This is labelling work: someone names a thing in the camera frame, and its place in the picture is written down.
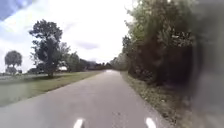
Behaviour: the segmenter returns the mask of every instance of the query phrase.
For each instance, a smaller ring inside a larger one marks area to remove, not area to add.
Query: tree canopy
[[[42,62],[45,65],[45,72],[52,77],[62,59],[60,50],[63,53],[67,50],[65,43],[60,42],[62,30],[54,22],[41,20],[34,24],[29,33],[36,38],[33,40],[33,59],[35,62]]]
[[[9,66],[20,66],[22,64],[22,55],[13,50],[13,51],[9,51],[6,56],[5,56],[5,64],[9,67]]]

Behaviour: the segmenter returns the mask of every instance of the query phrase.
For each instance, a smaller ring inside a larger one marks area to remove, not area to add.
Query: road
[[[170,127],[116,71],[2,107],[0,127],[73,128],[79,117],[85,128],[146,128],[146,117],[157,128]]]

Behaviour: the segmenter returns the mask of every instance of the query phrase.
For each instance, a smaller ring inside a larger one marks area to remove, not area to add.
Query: sky
[[[122,49],[122,37],[128,28],[124,21],[131,17],[133,0],[35,0],[11,16],[0,21],[0,72],[5,71],[4,57],[10,50],[23,56],[17,69],[26,72],[34,67],[30,59],[33,52],[28,31],[37,20],[53,21],[63,30],[62,42],[71,52],[86,60],[109,62]]]

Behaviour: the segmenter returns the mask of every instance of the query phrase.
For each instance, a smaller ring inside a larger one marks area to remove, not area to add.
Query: green tree
[[[9,51],[5,56],[5,64],[9,67],[12,65],[12,67],[20,66],[22,64],[22,55],[13,50]]]
[[[79,64],[80,64],[80,59],[76,52],[72,53],[71,55],[68,55],[66,59],[66,65],[67,65],[68,71],[71,71],[71,72],[78,71]]]
[[[187,79],[191,71],[193,13],[189,1],[139,0],[128,13],[128,36],[123,38],[129,73],[159,81]]]
[[[33,41],[34,46],[32,47],[34,60],[44,63],[45,72],[49,77],[53,77],[62,59],[60,52],[62,30],[54,22],[41,20],[34,24],[29,33],[37,39]]]

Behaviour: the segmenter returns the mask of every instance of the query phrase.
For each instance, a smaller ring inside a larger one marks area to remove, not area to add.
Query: green grass
[[[191,128],[192,112],[184,106],[180,96],[171,88],[147,85],[134,79],[127,72],[121,73],[129,85],[168,122],[177,128]]]
[[[46,75],[33,75],[2,80],[0,81],[0,106],[43,94],[98,73],[100,71],[62,73],[56,74],[52,79]]]

